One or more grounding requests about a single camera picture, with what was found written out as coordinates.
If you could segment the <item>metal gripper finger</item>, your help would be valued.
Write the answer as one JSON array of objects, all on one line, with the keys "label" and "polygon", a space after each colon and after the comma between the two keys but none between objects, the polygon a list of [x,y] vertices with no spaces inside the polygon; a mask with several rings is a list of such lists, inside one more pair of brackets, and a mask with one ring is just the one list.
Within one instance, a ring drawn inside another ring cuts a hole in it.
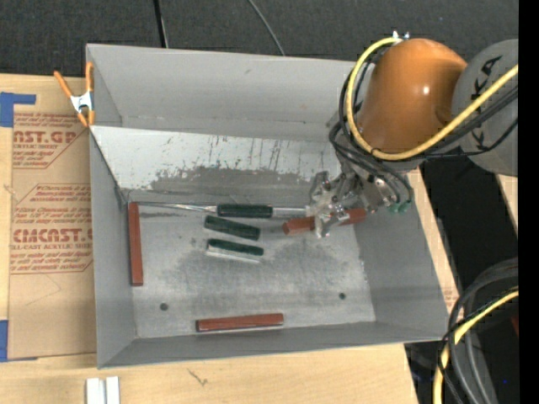
[{"label": "metal gripper finger", "polygon": [[314,232],[318,239],[327,237],[333,225],[339,222],[335,215],[316,215],[314,217]]},{"label": "metal gripper finger", "polygon": [[329,172],[317,173],[309,191],[309,212],[311,214],[333,213],[337,200],[335,182],[329,177]]}]

